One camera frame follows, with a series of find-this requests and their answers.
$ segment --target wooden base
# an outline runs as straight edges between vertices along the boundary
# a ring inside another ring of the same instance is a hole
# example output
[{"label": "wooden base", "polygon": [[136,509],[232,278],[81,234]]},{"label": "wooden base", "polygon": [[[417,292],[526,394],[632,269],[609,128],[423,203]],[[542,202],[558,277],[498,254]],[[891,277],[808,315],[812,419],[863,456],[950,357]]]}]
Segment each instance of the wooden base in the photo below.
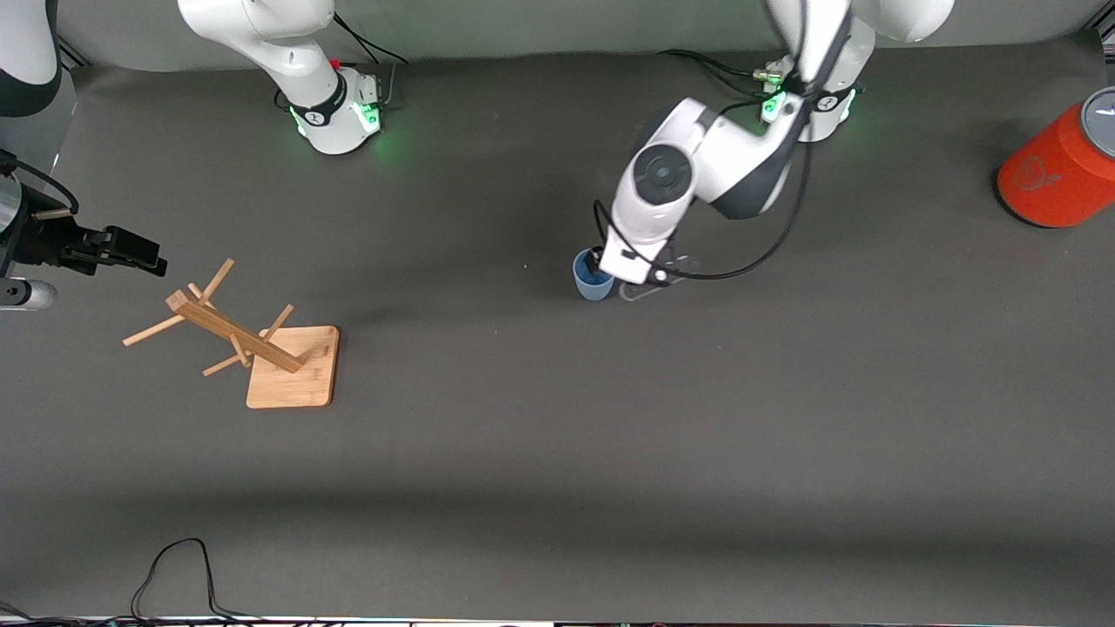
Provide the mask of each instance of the wooden base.
[{"label": "wooden base", "polygon": [[252,380],[248,384],[248,406],[252,409],[274,409],[329,405],[333,399],[340,337],[337,327],[287,327],[277,330],[271,341],[306,363],[297,373],[288,373],[255,357]]}]

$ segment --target gray table surface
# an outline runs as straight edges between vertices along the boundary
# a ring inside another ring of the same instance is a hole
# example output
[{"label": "gray table surface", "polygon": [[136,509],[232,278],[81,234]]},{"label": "gray table surface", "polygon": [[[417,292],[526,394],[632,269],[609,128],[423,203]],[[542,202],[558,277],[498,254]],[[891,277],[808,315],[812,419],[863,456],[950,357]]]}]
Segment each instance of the gray table surface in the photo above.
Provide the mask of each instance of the gray table surface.
[{"label": "gray table surface", "polygon": [[[340,157],[261,71],[80,76],[56,173],[171,271],[36,269],[61,301],[0,318],[2,597],[125,611],[196,534],[252,612],[1111,625],[1115,213],[1038,230],[989,186],[1103,69],[1094,33],[880,51],[784,250],[636,303],[569,263],[641,124],[729,102],[691,62],[415,64]],[[746,262],[793,185],[679,245]],[[200,329],[120,346],[226,255],[224,311],[342,329],[332,406],[245,408]],[[195,553],[145,610],[204,610]]]}]

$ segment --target wooden peg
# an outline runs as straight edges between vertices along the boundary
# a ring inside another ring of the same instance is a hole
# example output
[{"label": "wooden peg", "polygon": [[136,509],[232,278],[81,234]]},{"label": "wooden peg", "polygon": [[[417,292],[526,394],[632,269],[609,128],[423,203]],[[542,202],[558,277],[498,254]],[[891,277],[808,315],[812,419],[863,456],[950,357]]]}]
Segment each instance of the wooden peg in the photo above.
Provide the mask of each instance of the wooden peg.
[{"label": "wooden peg", "polygon": [[61,209],[48,209],[47,211],[39,211],[31,214],[31,219],[38,222],[46,222],[47,220],[58,220],[59,218],[69,218],[74,215],[74,211],[68,206]]},{"label": "wooden peg", "polygon": [[[265,332],[268,332],[268,331],[266,330],[260,331],[260,336],[263,336],[263,334],[265,334]],[[253,355],[253,353],[251,350],[245,350],[244,354],[249,355],[249,356]],[[232,357],[229,357],[227,359],[225,359],[224,361],[221,361],[220,364],[215,364],[213,366],[210,366],[209,368],[205,368],[204,370],[202,370],[202,375],[206,376],[206,377],[211,376],[211,375],[215,375],[215,374],[220,373],[221,370],[227,368],[229,366],[232,366],[236,361],[240,361],[240,355],[233,355]]]},{"label": "wooden peg", "polygon": [[182,322],[184,320],[185,318],[183,318],[182,316],[174,316],[172,318],[167,318],[166,320],[163,320],[162,322],[155,325],[154,327],[146,328],[132,337],[124,338],[124,346],[132,346],[133,344],[143,341],[149,338],[151,336],[161,334],[166,329],[169,329],[174,325],[177,325],[178,322]]},{"label": "wooden peg", "polygon": [[232,347],[236,350],[236,357],[240,358],[240,363],[243,364],[245,368],[251,367],[252,363],[248,360],[248,355],[245,355],[244,349],[240,347],[240,340],[236,339],[236,334],[230,335],[229,341],[232,343]]},{"label": "wooden peg", "polygon": [[201,305],[205,305],[209,301],[210,297],[213,296],[213,292],[216,291],[216,288],[221,287],[221,281],[223,281],[224,278],[229,276],[229,271],[232,270],[233,263],[235,263],[235,260],[233,260],[231,257],[224,260],[224,263],[221,264],[221,269],[216,271],[216,274],[213,274],[213,280],[210,281],[210,284],[205,286],[205,291],[203,291],[202,295],[197,297],[197,301]]},{"label": "wooden peg", "polygon": [[[198,299],[202,297],[203,292],[202,289],[197,287],[197,283],[186,283],[186,287],[190,288],[190,291],[193,292],[193,295],[196,296]],[[216,309],[216,305],[212,300],[206,300],[205,307],[209,307],[210,309]]]},{"label": "wooden peg", "polygon": [[287,321],[287,318],[290,317],[290,314],[293,310],[294,310],[294,306],[293,305],[288,305],[287,307],[283,308],[282,312],[279,314],[279,317],[275,318],[275,321],[271,322],[271,328],[268,329],[266,332],[263,334],[263,341],[270,340],[271,336],[275,335],[275,331],[278,331],[279,327],[281,327],[282,324]]}]

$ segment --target can lid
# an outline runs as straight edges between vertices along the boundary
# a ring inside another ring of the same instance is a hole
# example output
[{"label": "can lid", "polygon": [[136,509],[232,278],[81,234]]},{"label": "can lid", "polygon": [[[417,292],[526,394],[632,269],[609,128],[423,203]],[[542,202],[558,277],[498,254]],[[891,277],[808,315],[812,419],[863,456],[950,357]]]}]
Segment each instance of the can lid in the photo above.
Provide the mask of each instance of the can lid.
[{"label": "can lid", "polygon": [[1093,146],[1115,158],[1115,87],[1104,87],[1084,102],[1080,127]]}]

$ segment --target black cable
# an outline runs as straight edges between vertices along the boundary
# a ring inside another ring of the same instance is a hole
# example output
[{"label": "black cable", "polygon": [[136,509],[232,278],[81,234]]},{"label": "black cable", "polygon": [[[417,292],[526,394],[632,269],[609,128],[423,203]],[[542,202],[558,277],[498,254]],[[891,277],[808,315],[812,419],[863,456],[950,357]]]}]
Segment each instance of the black cable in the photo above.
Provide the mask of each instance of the black cable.
[{"label": "black cable", "polygon": [[708,74],[709,74],[709,76],[711,76],[712,78],[715,78],[718,83],[720,83],[721,85],[724,85],[728,89],[731,89],[733,91],[736,91],[737,94],[739,94],[741,96],[749,96],[752,98],[758,98],[758,97],[763,96],[763,94],[759,93],[759,91],[749,91],[749,90],[745,89],[744,87],[740,87],[740,86],[736,85],[735,83],[733,83],[728,78],[726,78],[726,77],[717,74],[716,71],[711,71],[710,70]]},{"label": "black cable", "polygon": [[46,172],[42,172],[41,170],[39,170],[37,167],[28,165],[28,164],[23,163],[22,161],[19,161],[16,157],[16,155],[9,153],[8,151],[0,149],[0,163],[3,163],[3,162],[7,162],[10,165],[14,165],[16,167],[19,167],[20,170],[27,171],[27,172],[36,175],[37,177],[41,179],[47,184],[49,184],[51,187],[58,190],[64,196],[66,196],[66,200],[70,203],[70,206],[69,206],[70,213],[74,214],[74,215],[77,215],[77,210],[78,210],[77,197],[74,194],[71,194],[70,191],[67,190],[61,183],[59,183],[58,181],[55,181],[54,179],[51,179],[50,175],[47,174]]},{"label": "black cable", "polygon": [[59,46],[65,46],[66,49],[69,51],[69,54],[74,55],[77,58],[78,62],[81,64],[83,66],[91,66],[93,65],[93,61],[89,60],[89,57],[86,57],[85,55],[83,55],[81,51],[78,50],[77,48],[75,48],[72,44],[70,44],[69,41],[66,40],[66,38],[59,36],[58,37],[58,44],[59,44]]},{"label": "black cable", "polygon": [[686,59],[692,59],[701,65],[712,66],[714,68],[733,76],[745,76],[752,78],[753,73],[746,69],[739,69],[731,67],[727,64],[718,61],[708,55],[702,55],[700,52],[695,52],[692,50],[683,50],[681,48],[670,48],[669,50],[662,50],[659,55],[667,55],[670,57],[683,57]]},{"label": "black cable", "polygon": [[132,595],[132,604],[129,606],[129,609],[132,610],[132,617],[139,621],[145,620],[139,614],[139,599],[143,598],[143,594],[147,590],[147,586],[149,586],[152,579],[155,578],[155,569],[158,568],[158,560],[163,559],[163,556],[166,554],[166,552],[169,551],[171,549],[177,547],[178,544],[184,544],[186,542],[196,542],[197,546],[201,547],[202,549],[202,559],[205,561],[205,590],[207,595],[210,611],[226,620],[243,624],[242,620],[235,618],[235,616],[233,615],[239,615],[239,616],[250,616],[250,615],[244,614],[242,611],[233,611],[224,607],[221,607],[221,604],[219,604],[216,600],[216,590],[213,586],[213,566],[210,563],[209,550],[205,548],[205,542],[201,538],[183,538],[182,540],[178,540],[176,542],[171,542],[169,544],[163,547],[163,550],[161,550],[158,554],[155,556],[155,559],[151,562],[151,569],[147,570],[147,578],[143,580],[143,583],[140,583],[139,587],[136,589],[135,594]]},{"label": "black cable", "polygon": [[[360,35],[359,32],[352,30],[352,28],[349,27],[349,25],[345,22],[345,19],[341,18],[339,15],[333,13],[333,21],[337,22],[338,26],[340,26],[341,28],[343,28],[345,30],[347,30],[348,33],[351,35],[352,38],[356,39],[357,42],[359,42],[361,46],[363,46],[365,44],[367,44],[368,46],[371,46],[372,48],[379,50],[380,52],[382,52],[385,55],[390,55],[390,56],[395,57],[396,59],[398,59],[398,60],[400,60],[400,61],[403,61],[405,64],[409,64],[410,62],[410,61],[406,60],[404,57],[401,57],[399,55],[396,55],[395,52],[388,50],[387,48],[384,48],[381,46],[377,46],[377,45],[372,44],[371,41],[368,41],[367,39],[365,39],[362,35]],[[365,51],[367,51],[368,55],[372,59],[376,59],[376,56],[372,55],[370,50],[368,50],[367,48],[365,48]]]},{"label": "black cable", "polygon": [[31,618],[31,616],[29,614],[27,614],[26,611],[19,609],[18,607],[11,605],[8,601],[0,600],[0,609],[7,611],[8,614],[18,616],[18,617],[20,617],[20,618],[22,618],[25,620],[38,620],[37,618]]},{"label": "black cable", "polygon": [[352,39],[356,39],[356,42],[359,44],[361,48],[363,48],[365,54],[367,54],[369,57],[371,57],[372,62],[375,62],[376,65],[379,65],[379,58],[376,57],[376,54],[372,52],[367,46],[365,46],[362,37],[360,37],[359,35],[357,35],[356,31],[353,31],[351,28],[349,28],[349,26],[347,23],[345,23],[345,20],[340,19],[337,16],[337,13],[333,13],[333,21],[336,21],[338,25],[340,25],[341,28],[343,28],[346,31],[348,31],[348,33],[352,36]]},{"label": "black cable", "polygon": [[778,87],[778,89],[772,91],[770,94],[764,94],[764,96],[766,96],[765,98],[759,98],[755,100],[740,100],[738,103],[731,103],[730,105],[725,105],[724,107],[720,108],[719,112],[717,112],[717,115],[724,115],[728,112],[733,112],[744,107],[754,107],[755,105],[762,105],[767,100],[769,100],[770,98],[778,97],[779,95],[782,95],[783,91],[785,91],[785,89]]},{"label": "black cable", "polygon": [[69,59],[74,61],[74,65],[76,65],[77,67],[85,67],[85,64],[83,64],[81,60],[75,57],[69,50],[67,50],[62,46],[59,46],[58,49],[61,50],[64,55],[69,57]]},{"label": "black cable", "polygon": [[[798,6],[801,7],[801,13],[802,13],[802,16],[801,16],[801,18],[802,18],[802,25],[801,25],[802,26],[802,36],[801,36],[801,40],[799,40],[799,44],[798,44],[798,47],[797,47],[797,57],[798,58],[794,60],[794,67],[795,68],[797,68],[801,65],[802,50],[805,48],[805,29],[806,29],[807,23],[808,23],[807,20],[806,20],[806,15],[805,15],[805,11],[806,11],[806,0],[801,0],[801,2],[799,2]],[[809,115],[809,110],[808,109],[803,110],[799,115]],[[672,276],[672,277],[677,277],[679,279],[695,279],[695,280],[698,280],[698,281],[719,281],[719,280],[724,280],[724,279],[734,279],[736,277],[739,277],[740,274],[746,274],[747,272],[750,272],[752,270],[755,270],[756,268],[758,268],[759,266],[762,266],[764,262],[766,262],[768,259],[770,259],[772,257],[774,257],[774,254],[776,252],[778,252],[778,249],[782,248],[782,244],[784,244],[786,242],[786,239],[789,238],[789,233],[791,233],[791,231],[794,230],[794,224],[797,222],[797,215],[802,212],[802,205],[805,204],[805,192],[806,192],[806,189],[808,187],[809,170],[812,167],[812,162],[813,162],[813,143],[812,142],[806,142],[805,143],[805,156],[804,156],[804,158],[802,161],[802,176],[801,176],[801,183],[798,184],[797,199],[794,201],[794,209],[791,211],[789,219],[786,221],[786,225],[783,226],[782,233],[778,234],[778,239],[775,240],[774,243],[770,244],[770,248],[768,248],[766,250],[766,252],[764,252],[763,254],[760,254],[758,257],[758,259],[756,259],[755,261],[752,261],[750,263],[748,263],[747,266],[744,266],[743,268],[738,268],[738,269],[731,270],[729,272],[720,272],[720,273],[717,273],[717,274],[698,274],[698,273],[692,273],[692,272],[683,272],[681,270],[677,270],[676,268],[670,268],[668,266],[662,266],[661,263],[658,263],[653,259],[648,259],[644,254],[642,254],[641,252],[639,252],[638,250],[636,250],[636,248],[633,245],[631,245],[631,242],[628,241],[627,237],[619,230],[619,228],[615,226],[615,223],[612,221],[612,216],[608,213],[608,210],[604,208],[604,203],[600,202],[600,199],[597,199],[595,201],[592,202],[592,214],[593,214],[593,218],[597,220],[597,229],[598,230],[602,230],[602,228],[600,225],[600,216],[603,215],[604,221],[607,221],[608,225],[611,226],[613,231],[615,231],[615,234],[620,238],[620,241],[623,242],[623,245],[626,245],[628,249],[630,249],[631,252],[633,252],[644,263],[649,264],[651,267],[651,269],[653,269],[653,270],[659,270],[661,272],[666,272],[667,274]],[[608,242],[607,238],[602,237],[602,239],[604,239],[604,243]]]},{"label": "black cable", "polygon": [[789,233],[791,231],[794,230],[794,224],[797,222],[797,215],[802,211],[802,205],[805,203],[805,190],[807,187],[807,183],[809,180],[809,165],[812,157],[813,157],[813,145],[806,144],[805,160],[802,165],[802,177],[801,177],[802,182],[797,191],[797,200],[794,203],[794,209],[789,213],[789,219],[786,221],[786,225],[783,226],[782,233],[778,234],[778,239],[775,240],[775,242],[770,245],[770,248],[768,248],[766,252],[760,254],[758,259],[752,261],[750,263],[744,266],[743,268],[731,270],[730,272],[720,272],[718,274],[698,274],[692,272],[683,272],[676,268],[662,266],[661,263],[658,263],[652,259],[648,259],[646,255],[636,250],[630,242],[628,242],[623,233],[615,226],[615,223],[612,222],[611,215],[609,215],[608,211],[604,209],[604,203],[600,202],[599,200],[594,201],[592,204],[592,212],[593,214],[602,214],[604,216],[604,220],[608,222],[608,225],[611,226],[613,231],[615,231],[617,235],[619,235],[620,240],[623,242],[623,245],[631,249],[631,252],[636,253],[639,257],[639,259],[641,259],[644,263],[650,264],[650,267],[653,268],[655,270],[661,270],[667,274],[678,277],[679,279],[696,279],[699,281],[719,281],[724,279],[734,279],[736,277],[739,277],[740,274],[746,274],[747,272],[755,270],[764,262],[766,262],[766,260],[774,257],[774,253],[778,252],[778,249],[782,248],[782,244],[784,244],[786,242],[786,239],[789,238]]},{"label": "black cable", "polygon": [[248,620],[240,620],[236,618],[230,619],[220,616],[193,620],[183,618],[136,618],[134,616],[114,616],[112,618],[97,620],[76,617],[31,617],[30,620],[27,620],[20,617],[14,620],[0,621],[0,626],[2,627],[201,627],[209,625],[227,627],[230,624],[237,624],[245,627],[266,627],[271,625],[274,627],[338,627],[341,625],[340,623],[298,623],[295,625],[291,625],[289,620],[275,620],[258,616],[249,617]]},{"label": "black cable", "polygon": [[289,113],[290,109],[288,109],[288,107],[290,107],[290,100],[287,100],[285,106],[280,105],[279,96],[285,96],[285,94],[282,93],[282,89],[275,89],[275,95],[271,97],[271,104],[273,104],[277,109]]}]

